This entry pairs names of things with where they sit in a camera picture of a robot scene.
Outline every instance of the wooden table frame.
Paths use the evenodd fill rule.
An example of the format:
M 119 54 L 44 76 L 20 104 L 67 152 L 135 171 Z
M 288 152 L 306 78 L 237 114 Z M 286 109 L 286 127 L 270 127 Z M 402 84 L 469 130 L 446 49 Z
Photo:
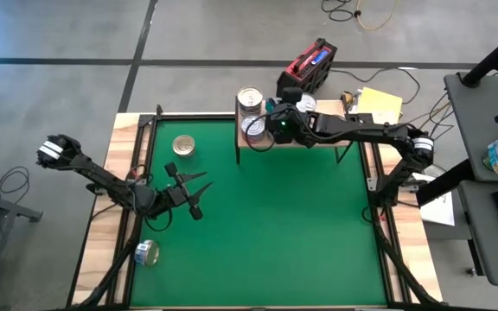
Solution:
M 113 127 L 113 134 L 107 157 L 105 169 L 110 170 L 119 177 L 125 177 L 129 169 L 139 163 L 144 163 L 150 170 L 153 146 L 156 143 L 158 122 L 160 121 L 186 121 L 186 120 L 235 120 L 234 113 L 162 113 L 118 114 Z M 361 159 L 365 176 L 378 177 L 393 169 L 400 157 L 397 150 L 391 146 L 371 143 L 359 143 Z M 416 204 L 413 194 L 399 193 L 399 199 Z M 92 213 L 96 213 L 109 203 L 107 197 L 98 197 L 93 206 Z M 89 293 L 103 277 L 124 247 L 126 236 L 139 240 L 141 233 L 141 219 L 130 211 L 108 211 L 107 218 L 90 221 L 86 228 L 86 235 L 80 252 L 78 266 L 73 278 L 73 284 L 67 300 L 67 307 L 79 303 L 88 297 Z M 371 212 L 374 219 L 379 219 L 377 209 Z M 424 286 L 430 295 L 441 301 L 441 293 L 437 284 L 437 277 L 431 254 L 425 237 L 424 227 L 420 212 L 415 207 L 397 205 L 393 209 L 387 208 L 386 221 L 381 221 L 384 233 L 391 239 L 393 248 L 402 254 L 405 264 Z M 111 254 L 110 245 L 114 244 Z M 418 301 L 412 295 L 402 276 L 400 276 L 378 244 L 378 253 L 384 289 L 388 303 L 393 301 L 411 302 Z M 112 286 L 100 304 L 115 305 L 117 308 L 129 308 L 131 301 L 131 285 L 133 283 L 135 264 L 127 260 L 118 275 L 113 279 Z

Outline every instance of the white paper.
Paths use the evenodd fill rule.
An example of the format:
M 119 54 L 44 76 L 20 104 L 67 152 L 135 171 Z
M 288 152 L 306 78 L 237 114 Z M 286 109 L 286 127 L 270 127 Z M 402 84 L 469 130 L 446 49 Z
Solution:
M 422 175 L 412 174 L 418 181 L 433 181 L 435 178 Z M 442 225 L 455 225 L 455 214 L 453 213 L 453 199 L 450 191 L 432 202 L 420 207 L 422 220 L 430 221 Z

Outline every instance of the gold can lid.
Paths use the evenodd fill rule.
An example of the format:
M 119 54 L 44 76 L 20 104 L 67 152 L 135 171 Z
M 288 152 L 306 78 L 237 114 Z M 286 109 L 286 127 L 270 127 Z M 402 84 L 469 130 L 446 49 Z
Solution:
M 172 143 L 172 149 L 179 156 L 189 155 L 195 148 L 195 140 L 188 135 L 178 136 Z

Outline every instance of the blue label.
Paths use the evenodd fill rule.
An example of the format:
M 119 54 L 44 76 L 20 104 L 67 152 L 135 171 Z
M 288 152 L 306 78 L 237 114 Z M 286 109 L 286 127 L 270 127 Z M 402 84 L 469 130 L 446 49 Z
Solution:
M 320 54 L 317 57 L 315 57 L 314 60 L 312 60 L 311 64 L 312 65 L 318 64 L 320 62 L 320 60 L 323 60 L 324 57 L 326 57 L 326 55 L 328 55 L 328 51 L 323 50 L 322 52 L 320 52 Z

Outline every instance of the black metal frame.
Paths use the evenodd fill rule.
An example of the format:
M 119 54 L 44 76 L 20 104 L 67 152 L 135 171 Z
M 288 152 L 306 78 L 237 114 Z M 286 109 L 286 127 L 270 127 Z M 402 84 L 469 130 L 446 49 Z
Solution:
M 235 113 L 189 113 L 189 114 L 181 114 L 181 113 L 162 113 L 161 111 L 158 111 L 156 115 L 141 115 L 138 121 L 138 128 L 137 128 L 137 134 L 136 134 L 136 142 L 134 145 L 134 152 L 132 155 L 132 165 L 137 165 L 137 159 L 139 158 L 139 151 L 141 150 L 141 144 L 143 142 L 143 135 L 144 135 L 144 128 L 150 124 L 150 138 L 149 138 L 149 147 L 147 148 L 147 156 L 145 157 L 144 164 L 146 165 L 146 169 L 150 171 L 151 169 L 151 164 L 152 164 L 152 158 L 153 158 L 153 152 L 154 148 L 156 145 L 156 135 L 158 132 L 158 125 L 162 121 L 201 121 L 201 120 L 228 120 L 228 121 L 235 121 Z M 364 148 L 364 143 L 358 143 L 359 146 L 359 152 L 361 154 L 361 163 L 362 163 L 362 169 L 364 172 L 364 175 L 368 178 L 370 177 L 370 170 L 368 167 L 368 161 L 367 161 L 367 152 L 366 148 Z M 377 169 L 378 172 L 378 178 L 384 175 L 383 173 L 383 164 L 381 163 L 381 158 L 380 158 L 380 150 L 378 148 L 377 144 L 372 144 L 373 146 L 373 160 L 374 160 L 374 165 Z M 370 201 L 371 198 L 371 192 L 368 191 L 368 200 Z M 379 221 L 380 216 L 378 214 L 378 210 L 376 208 L 371 208 L 371 215 L 373 221 Z M 118 236 L 117 236 L 117 245 L 115 247 L 115 254 L 114 257 L 115 259 L 118 258 L 118 255 L 121 250 L 123 250 L 124 246 L 123 243 L 125 241 L 125 235 L 126 235 L 126 227 L 129 219 L 129 214 L 130 213 L 122 213 L 121 214 L 121 219 L 119 223 L 119 230 L 118 230 Z M 390 239 L 391 243 L 400 256 L 401 251 L 400 251 L 400 244 L 399 244 L 399 237 L 397 235 L 397 230 L 395 227 L 395 221 L 393 217 L 393 212 L 391 209 L 386 210 L 386 221 L 387 221 L 387 227 L 389 228 L 389 234 L 390 234 Z M 142 218 L 136 216 L 135 222 L 134 222 L 134 229 L 132 230 L 131 233 L 131 238 L 134 237 L 135 241 L 139 241 L 140 235 L 141 235 L 141 222 Z M 89 233 L 89 226 L 86 229 L 86 235 L 85 235 L 85 242 L 84 242 L 84 247 L 87 239 L 87 234 Z M 394 298 L 394 293 L 393 293 L 393 285 L 391 283 L 391 278 L 389 276 L 389 268 L 387 265 L 387 255 L 386 253 L 382 250 L 380 246 L 380 237 L 377 234 L 376 231 L 374 231 L 374 236 L 376 240 L 376 245 L 377 245 L 377 250 L 378 250 L 378 257 L 379 257 L 379 262 L 380 262 L 380 271 L 382 274 L 382 279 L 384 283 L 384 291 L 385 291 L 385 296 L 386 296 L 386 301 L 389 304 L 395 302 Z M 67 307 L 69 308 L 72 303 L 73 299 L 73 292 L 76 286 L 76 282 L 78 280 L 78 274 L 80 272 L 80 265 L 81 265 L 81 259 L 83 258 L 83 253 L 84 250 L 82 249 L 82 252 L 80 253 L 80 258 L 79 258 L 79 263 L 78 263 L 78 268 L 76 270 L 76 273 L 73 278 L 73 284 L 71 286 L 71 291 L 69 295 L 69 299 L 67 302 Z M 128 268 L 126 271 L 126 277 L 125 277 L 125 286 L 124 286 L 124 294 L 123 294 L 123 299 L 120 303 L 115 302 L 115 295 L 116 295 L 116 281 L 117 278 L 115 277 L 112 280 L 112 286 L 109 288 L 107 291 L 107 298 L 105 300 L 105 305 L 102 306 L 84 306 L 84 307 L 77 307 L 75 310 L 111 310 L 111 309 L 125 309 L 129 308 L 131 304 L 131 289 L 133 285 L 133 280 L 134 280 L 134 274 L 135 274 L 135 263 L 133 260 L 130 260 L 128 263 Z M 410 292 L 409 289 L 405 283 L 404 277 L 399 274 L 399 286 L 401 288 L 401 293 L 402 293 L 402 299 L 403 303 L 408 303 L 410 302 Z M 329 309 L 335 309 L 335 310 L 355 310 L 355 308 L 329 308 Z M 286 308 L 283 310 L 300 310 L 298 308 Z

